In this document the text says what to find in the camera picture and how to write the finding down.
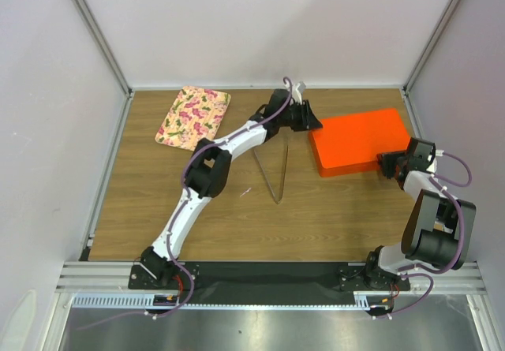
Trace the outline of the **metal tongs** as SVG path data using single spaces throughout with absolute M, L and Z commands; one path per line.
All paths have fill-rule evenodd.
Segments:
M 288 154 L 289 137 L 285 132 L 252 150 L 252 156 L 275 204 L 282 202 Z

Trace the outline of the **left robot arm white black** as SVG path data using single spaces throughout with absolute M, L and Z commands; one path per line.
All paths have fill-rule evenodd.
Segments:
M 248 150 L 279 133 L 282 127 L 295 132 L 321 129 L 309 101 L 303 98 L 305 84 L 276 89 L 239 129 L 217 140 L 204 138 L 181 176 L 182 192 L 161 234 L 140 256 L 139 266 L 156 288 L 165 288 L 183 270 L 178 262 L 182 245 L 198 216 L 225 188 L 231 163 Z

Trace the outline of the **orange box lid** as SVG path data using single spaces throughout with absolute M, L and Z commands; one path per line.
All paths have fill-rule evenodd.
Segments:
M 323 161 L 358 163 L 384 152 L 403 151 L 410 135 L 394 108 L 325 118 L 309 132 L 323 148 Z

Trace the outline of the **orange chocolate box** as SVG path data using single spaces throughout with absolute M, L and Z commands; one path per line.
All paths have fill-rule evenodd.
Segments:
M 323 161 L 323 148 L 318 147 L 318 143 L 312 134 L 309 134 L 309 143 L 314 155 L 314 160 L 318 173 L 321 177 L 334 177 L 345 174 L 357 174 L 379 170 L 379 164 L 376 159 L 367 162 L 347 163 Z

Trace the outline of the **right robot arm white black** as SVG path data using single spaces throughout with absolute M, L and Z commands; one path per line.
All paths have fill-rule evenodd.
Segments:
M 467 172 L 467 181 L 457 182 L 436 172 L 437 159 L 448 157 Z M 466 261 L 477 207 L 449 192 L 446 183 L 468 187 L 473 175 L 458 156 L 440 150 L 433 142 L 412 137 L 405 150 L 377 155 L 380 171 L 395 179 L 399 188 L 414 199 L 413 210 L 401 241 L 380 246 L 368 254 L 362 277 L 372 289 L 399 282 L 403 273 L 422 269 L 431 274 L 458 270 Z

